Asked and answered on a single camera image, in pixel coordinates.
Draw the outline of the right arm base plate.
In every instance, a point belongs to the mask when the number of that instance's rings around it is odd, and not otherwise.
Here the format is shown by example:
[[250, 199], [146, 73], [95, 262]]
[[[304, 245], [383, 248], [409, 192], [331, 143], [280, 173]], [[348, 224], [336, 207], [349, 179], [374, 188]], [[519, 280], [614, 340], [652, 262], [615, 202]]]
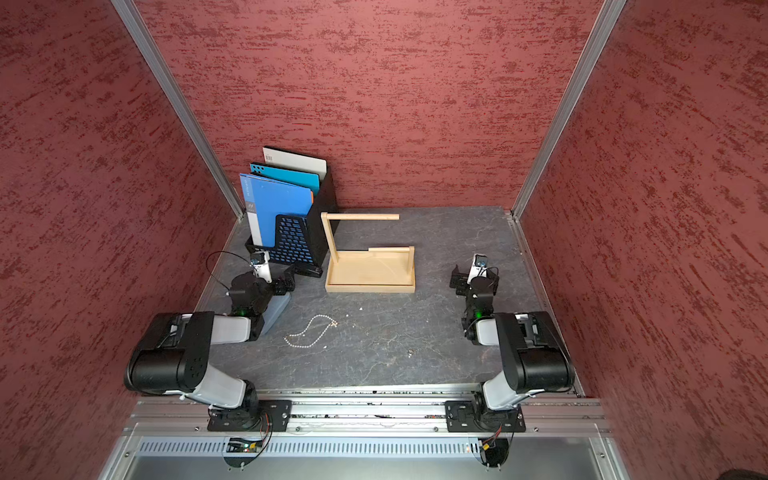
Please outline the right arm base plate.
[[447, 429], [452, 433], [522, 433], [525, 419], [519, 408], [495, 411], [475, 401], [446, 401]]

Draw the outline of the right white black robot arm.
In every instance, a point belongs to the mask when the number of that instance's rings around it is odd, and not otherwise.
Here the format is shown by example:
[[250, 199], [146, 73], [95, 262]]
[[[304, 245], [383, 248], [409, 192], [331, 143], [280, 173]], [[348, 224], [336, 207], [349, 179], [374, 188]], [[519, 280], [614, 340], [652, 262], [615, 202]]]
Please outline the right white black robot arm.
[[493, 302], [500, 276], [486, 267], [468, 273], [455, 267], [449, 287], [465, 300], [461, 318], [466, 339], [478, 346], [497, 347], [500, 373], [481, 387], [483, 412], [510, 411], [542, 393], [570, 391], [576, 380], [562, 338], [545, 311], [500, 312]]

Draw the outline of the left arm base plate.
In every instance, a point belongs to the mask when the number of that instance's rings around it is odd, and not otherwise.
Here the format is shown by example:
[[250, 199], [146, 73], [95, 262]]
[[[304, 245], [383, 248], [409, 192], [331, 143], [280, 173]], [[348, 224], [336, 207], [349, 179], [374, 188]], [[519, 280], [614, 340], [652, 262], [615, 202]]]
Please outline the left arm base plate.
[[290, 400], [259, 400], [254, 407], [208, 411], [209, 432], [278, 432], [287, 430], [293, 403]]

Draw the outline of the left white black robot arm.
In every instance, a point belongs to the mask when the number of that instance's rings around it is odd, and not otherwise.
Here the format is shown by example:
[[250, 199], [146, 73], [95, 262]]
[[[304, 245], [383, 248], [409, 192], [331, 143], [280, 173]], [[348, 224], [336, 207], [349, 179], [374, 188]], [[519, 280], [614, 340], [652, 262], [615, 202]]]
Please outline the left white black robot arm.
[[233, 377], [210, 363], [213, 345], [257, 341], [286, 308], [295, 289], [295, 268], [267, 281], [253, 272], [236, 276], [228, 296], [228, 315], [213, 311], [160, 313], [133, 350], [125, 387], [147, 396], [178, 395], [209, 408], [210, 430], [249, 431], [264, 427], [252, 382]]

